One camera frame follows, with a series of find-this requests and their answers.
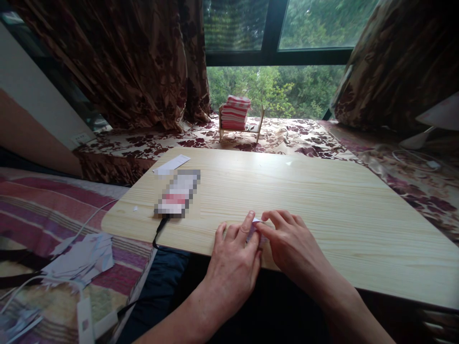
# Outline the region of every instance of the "finger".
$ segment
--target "finger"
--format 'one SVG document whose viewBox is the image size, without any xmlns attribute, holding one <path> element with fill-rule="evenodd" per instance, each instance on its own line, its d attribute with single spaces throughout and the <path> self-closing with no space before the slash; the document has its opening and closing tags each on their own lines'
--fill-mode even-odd
<svg viewBox="0 0 459 344">
<path fill-rule="evenodd" d="M 261 222 L 257 222 L 255 224 L 255 228 L 260 231 L 261 234 L 263 234 L 265 237 L 268 238 L 268 240 L 273 240 L 275 239 L 279 233 L 276 232 L 275 229 L 272 229 L 271 227 L 265 225 L 264 223 L 261 223 Z"/>
<path fill-rule="evenodd" d="M 292 215 L 293 216 L 293 219 L 295 220 L 295 222 L 301 226 L 301 227 L 304 227 L 304 228 L 307 228 L 305 222 L 303 221 L 303 219 L 301 218 L 300 215 Z"/>
<path fill-rule="evenodd" d="M 259 231 L 255 231 L 252 235 L 252 237 L 249 240 L 249 243 L 245 247 L 250 256 L 255 256 L 258 250 L 258 246 L 260 245 L 260 239 L 261 239 L 261 234 Z"/>
<path fill-rule="evenodd" d="M 226 230 L 225 241 L 233 241 L 239 232 L 240 225 L 230 225 Z"/>
<path fill-rule="evenodd" d="M 280 216 L 289 224 L 289 225 L 296 225 L 295 220 L 292 217 L 292 214 L 290 214 L 286 210 L 277 210 Z"/>
<path fill-rule="evenodd" d="M 272 223 L 274 223 L 274 226 L 276 227 L 276 229 L 280 227 L 281 225 L 287 224 L 284 218 L 276 210 L 270 210 L 270 211 L 264 212 L 262 215 L 262 221 L 266 221 L 267 219 L 270 219 Z"/>
<path fill-rule="evenodd" d="M 257 281 L 258 274 L 260 273 L 261 267 L 262 267 L 262 251 L 258 250 L 257 253 L 255 254 L 255 260 L 253 261 L 252 281 L 251 281 L 252 289 L 255 287 L 255 283 Z"/>
<path fill-rule="evenodd" d="M 226 228 L 226 222 L 222 222 L 215 232 L 215 244 L 217 245 L 223 241 L 223 231 Z"/>
<path fill-rule="evenodd" d="M 247 240 L 247 235 L 249 235 L 250 227 L 252 227 L 252 221 L 255 217 L 255 212 L 250 210 L 247 216 L 244 219 L 244 222 L 239 227 L 239 232 L 236 237 L 236 240 L 243 246 Z"/>
</svg>

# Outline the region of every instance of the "stack of red paper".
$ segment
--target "stack of red paper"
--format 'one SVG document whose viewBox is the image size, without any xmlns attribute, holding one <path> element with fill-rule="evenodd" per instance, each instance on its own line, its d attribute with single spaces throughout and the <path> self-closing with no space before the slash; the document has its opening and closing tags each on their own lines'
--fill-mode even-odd
<svg viewBox="0 0 459 344">
<path fill-rule="evenodd" d="M 245 130 L 249 108 L 250 99 L 228 96 L 228 100 L 221 109 L 221 127 L 223 129 Z"/>
</svg>

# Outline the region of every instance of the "curtain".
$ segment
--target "curtain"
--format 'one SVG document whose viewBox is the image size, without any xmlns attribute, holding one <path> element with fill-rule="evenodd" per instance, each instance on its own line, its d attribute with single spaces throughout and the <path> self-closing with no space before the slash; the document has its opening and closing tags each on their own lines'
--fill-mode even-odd
<svg viewBox="0 0 459 344">
<path fill-rule="evenodd" d="M 10 0 L 115 129 L 209 122 L 202 0 Z"/>
<path fill-rule="evenodd" d="M 425 130 L 415 117 L 459 90 L 452 7 L 432 0 L 380 0 L 331 102 L 336 119 L 363 130 Z"/>
</svg>

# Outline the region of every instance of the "pink striped bedsheet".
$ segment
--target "pink striped bedsheet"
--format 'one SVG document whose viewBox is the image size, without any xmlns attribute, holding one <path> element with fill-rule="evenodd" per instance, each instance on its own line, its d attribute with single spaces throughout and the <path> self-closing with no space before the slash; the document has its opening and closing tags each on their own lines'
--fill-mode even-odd
<svg viewBox="0 0 459 344">
<path fill-rule="evenodd" d="M 62 240 L 74 236 L 100 207 L 119 199 L 127 188 L 72 178 L 0 168 L 0 248 L 28 248 L 46 257 Z M 84 235 L 100 232 L 103 216 L 114 205 L 99 211 L 88 223 Z M 113 237 L 113 268 L 97 276 L 85 290 L 91 297 L 93 320 L 125 306 L 152 261 L 152 246 Z M 10 262 L 0 262 L 0 276 L 32 272 Z M 0 296 L 8 290 L 0 290 Z M 1 307 L 6 303 L 0 301 Z M 14 316 L 25 305 L 39 308 L 44 319 L 20 340 L 22 343 L 74 343 L 78 341 L 77 294 L 67 285 L 46 290 L 31 286 L 18 294 L 6 314 Z"/>
</svg>

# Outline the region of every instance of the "green foliage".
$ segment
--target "green foliage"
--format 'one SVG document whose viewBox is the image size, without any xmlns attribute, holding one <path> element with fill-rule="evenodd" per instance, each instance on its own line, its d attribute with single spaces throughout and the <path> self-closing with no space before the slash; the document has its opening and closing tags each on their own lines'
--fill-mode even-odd
<svg viewBox="0 0 459 344">
<path fill-rule="evenodd" d="M 322 119 L 344 66 L 208 67 L 215 111 L 228 95 L 252 101 L 253 116 Z"/>
<path fill-rule="evenodd" d="M 260 49 L 266 0 L 205 0 L 206 45 L 212 50 Z M 377 0 L 290 0 L 279 49 L 354 46 Z M 210 99 L 217 110 L 228 95 L 248 97 L 253 116 L 321 119 L 344 66 L 208 67 Z"/>
</svg>

